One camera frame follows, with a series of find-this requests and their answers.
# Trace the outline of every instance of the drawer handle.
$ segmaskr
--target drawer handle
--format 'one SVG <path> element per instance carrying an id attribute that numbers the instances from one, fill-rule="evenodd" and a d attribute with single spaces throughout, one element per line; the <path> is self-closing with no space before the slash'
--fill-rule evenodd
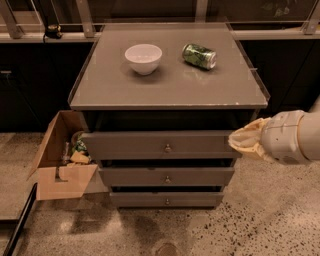
<path id="1" fill-rule="evenodd" d="M 164 152 L 170 153 L 171 151 L 172 151 L 172 148 L 171 148 L 170 144 L 167 144 L 166 147 L 164 148 Z"/>
<path id="2" fill-rule="evenodd" d="M 164 180 L 165 183 L 169 184 L 171 183 L 171 179 L 169 176 L 166 177 L 166 179 Z"/>

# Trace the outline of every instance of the concrete floor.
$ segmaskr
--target concrete floor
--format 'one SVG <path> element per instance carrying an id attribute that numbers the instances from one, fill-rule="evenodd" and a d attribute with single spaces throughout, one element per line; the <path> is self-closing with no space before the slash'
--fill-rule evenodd
<path id="1" fill-rule="evenodd" d="M 42 137 L 0 134 L 0 218 L 19 216 Z M 15 255 L 320 255 L 319 165 L 235 168 L 215 210 L 117 210 L 106 193 L 36 202 Z M 8 237 L 0 231 L 0 253 Z"/>

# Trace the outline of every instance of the box flap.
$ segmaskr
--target box flap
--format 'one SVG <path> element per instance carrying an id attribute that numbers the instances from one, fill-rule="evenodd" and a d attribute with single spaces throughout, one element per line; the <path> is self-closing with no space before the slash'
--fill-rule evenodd
<path id="1" fill-rule="evenodd" d="M 56 180 L 55 167 L 40 168 L 38 170 L 37 200 L 82 197 L 96 169 L 96 164 L 62 166 L 59 168 L 61 180 Z"/>
<path id="2" fill-rule="evenodd" d="M 59 111 L 48 125 L 48 129 L 34 157 L 29 178 L 40 167 L 57 167 L 61 165 L 61 155 L 66 141 L 82 130 L 76 111 Z"/>
<path id="3" fill-rule="evenodd" d="M 52 131 L 53 131 L 53 128 L 54 128 L 54 125 L 57 121 L 57 118 L 58 118 L 58 115 L 59 113 L 56 114 L 56 116 L 52 119 L 52 121 L 49 123 L 48 125 L 48 129 L 42 139 L 42 142 L 39 146 L 39 149 L 33 159 L 33 162 L 32 162 L 32 166 L 31 166 L 31 170 L 29 172 L 29 175 L 27 177 L 27 179 L 30 178 L 30 176 L 38 169 L 39 165 L 40 165 L 40 162 L 41 162 L 41 159 L 43 157 L 43 154 L 45 152 L 45 149 L 46 149 L 46 146 L 48 145 L 48 142 L 49 142 L 49 139 L 51 137 L 51 134 L 52 134 Z"/>

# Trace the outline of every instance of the drawer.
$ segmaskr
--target drawer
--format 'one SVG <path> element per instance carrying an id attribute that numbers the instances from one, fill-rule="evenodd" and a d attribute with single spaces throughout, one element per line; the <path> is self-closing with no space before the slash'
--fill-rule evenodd
<path id="1" fill-rule="evenodd" d="M 217 207 L 222 192 L 110 193 L 116 207 Z"/>
<path id="2" fill-rule="evenodd" d="M 229 131 L 93 132 L 83 141 L 95 160 L 235 158 Z"/>
<path id="3" fill-rule="evenodd" d="M 233 167 L 103 168 L 99 170 L 106 186 L 225 186 L 229 184 L 233 173 Z"/>

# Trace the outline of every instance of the green can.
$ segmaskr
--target green can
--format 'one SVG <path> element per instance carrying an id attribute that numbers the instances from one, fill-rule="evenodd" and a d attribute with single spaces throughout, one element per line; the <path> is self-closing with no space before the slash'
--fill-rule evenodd
<path id="1" fill-rule="evenodd" d="M 182 50 L 182 57 L 192 65 L 210 70 L 216 65 L 217 54 L 197 44 L 186 44 Z"/>

